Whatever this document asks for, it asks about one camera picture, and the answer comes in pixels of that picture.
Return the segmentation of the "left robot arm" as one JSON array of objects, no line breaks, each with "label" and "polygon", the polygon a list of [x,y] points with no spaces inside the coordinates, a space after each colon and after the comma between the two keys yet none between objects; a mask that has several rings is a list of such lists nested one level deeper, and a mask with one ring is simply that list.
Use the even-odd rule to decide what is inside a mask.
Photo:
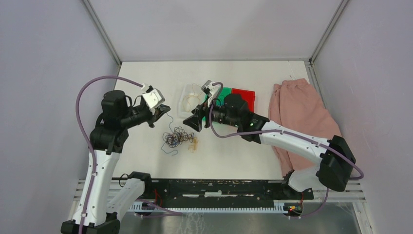
[{"label": "left robot arm", "polygon": [[88,174],[79,205],[71,218],[61,225],[63,234],[117,234],[130,206],[139,197],[152,195],[148,173],[131,172],[126,184],[108,199],[112,175],[120,159],[128,130],[142,123],[153,128],[168,111],[165,98],[158,89],[149,88],[140,95],[140,104],[129,106],[130,97],[121,90],[107,92],[101,101],[102,113],[89,136]]}]

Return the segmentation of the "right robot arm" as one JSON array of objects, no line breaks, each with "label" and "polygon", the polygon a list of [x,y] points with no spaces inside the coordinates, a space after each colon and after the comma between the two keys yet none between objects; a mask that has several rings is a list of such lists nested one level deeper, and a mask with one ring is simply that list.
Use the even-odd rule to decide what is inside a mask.
[{"label": "right robot arm", "polygon": [[239,94],[226,96],[219,106],[209,98],[183,120],[184,125],[197,132],[210,127],[213,122],[236,127],[236,135],[246,141],[278,147],[313,163],[312,167],[287,173],[281,192],[288,199],[294,199],[300,192],[316,185],[343,192],[356,167],[356,159],[344,138],[315,137],[285,128],[250,111],[248,103]]}]

